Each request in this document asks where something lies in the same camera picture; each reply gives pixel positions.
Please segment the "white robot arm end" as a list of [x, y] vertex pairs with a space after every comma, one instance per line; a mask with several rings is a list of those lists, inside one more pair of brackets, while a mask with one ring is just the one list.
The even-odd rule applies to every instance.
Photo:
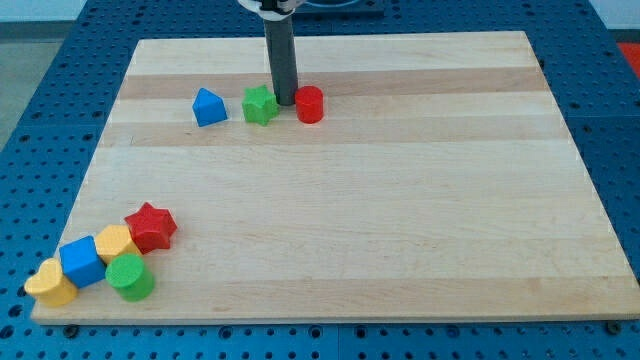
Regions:
[[238, 3], [263, 20], [281, 21], [291, 16], [305, 0], [238, 0]]

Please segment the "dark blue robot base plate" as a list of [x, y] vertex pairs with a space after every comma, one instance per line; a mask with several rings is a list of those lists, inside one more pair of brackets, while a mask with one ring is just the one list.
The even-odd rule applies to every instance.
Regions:
[[296, 11], [296, 17], [316, 16], [380, 16], [385, 0], [307, 0]]

